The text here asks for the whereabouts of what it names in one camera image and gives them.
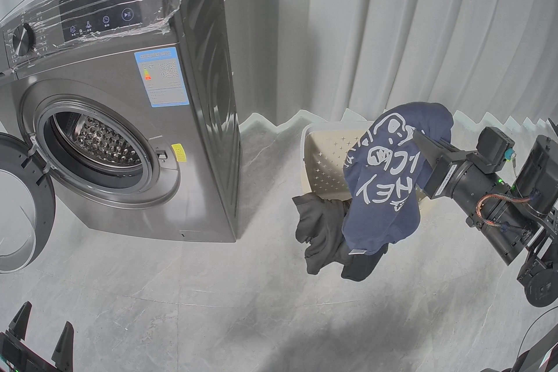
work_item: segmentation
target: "control panel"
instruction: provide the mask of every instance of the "control panel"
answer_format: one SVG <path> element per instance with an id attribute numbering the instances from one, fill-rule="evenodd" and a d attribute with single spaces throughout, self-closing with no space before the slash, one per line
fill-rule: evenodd
<path id="1" fill-rule="evenodd" d="M 22 6 L 21 12 L 2 23 L 1 35 L 11 69 L 19 70 L 37 58 L 97 38 L 152 26 L 164 19 L 165 11 L 164 0 L 31 1 L 36 3 Z"/>
<path id="2" fill-rule="evenodd" d="M 64 41 L 142 23 L 142 0 L 60 0 Z"/>

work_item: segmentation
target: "front-load washing machine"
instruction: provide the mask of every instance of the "front-load washing machine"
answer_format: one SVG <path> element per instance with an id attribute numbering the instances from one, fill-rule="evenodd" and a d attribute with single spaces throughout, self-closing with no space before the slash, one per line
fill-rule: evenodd
<path id="1" fill-rule="evenodd" d="M 25 0 L 0 25 L 0 219 L 28 231 L 0 234 L 0 272 L 41 252 L 55 193 L 92 229 L 234 242 L 224 0 Z"/>

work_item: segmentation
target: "white plastic basket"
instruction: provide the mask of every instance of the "white plastic basket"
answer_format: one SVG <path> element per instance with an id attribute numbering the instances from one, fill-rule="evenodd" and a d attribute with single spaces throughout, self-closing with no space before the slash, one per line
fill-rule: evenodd
<path id="1" fill-rule="evenodd" d="M 372 124 L 373 121 L 340 121 L 304 127 L 300 140 L 300 180 L 304 194 L 314 192 L 326 200 L 351 198 L 343 165 L 349 149 Z M 426 196 L 418 186 L 416 189 L 422 209 Z"/>

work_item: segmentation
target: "control knob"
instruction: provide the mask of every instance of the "control knob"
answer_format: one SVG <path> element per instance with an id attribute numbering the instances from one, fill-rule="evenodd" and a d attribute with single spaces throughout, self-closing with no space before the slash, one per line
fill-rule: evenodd
<path id="1" fill-rule="evenodd" d="M 25 56 L 33 49 L 35 34 L 28 23 L 19 25 L 13 30 L 12 45 L 18 56 Z"/>

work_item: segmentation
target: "washing machine door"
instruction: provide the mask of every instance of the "washing machine door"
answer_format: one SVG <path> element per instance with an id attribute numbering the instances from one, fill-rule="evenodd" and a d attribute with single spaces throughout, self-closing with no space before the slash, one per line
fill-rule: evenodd
<path id="1" fill-rule="evenodd" d="M 0 133 L 0 273 L 33 262 L 50 237 L 56 200 L 45 166 L 22 140 Z"/>

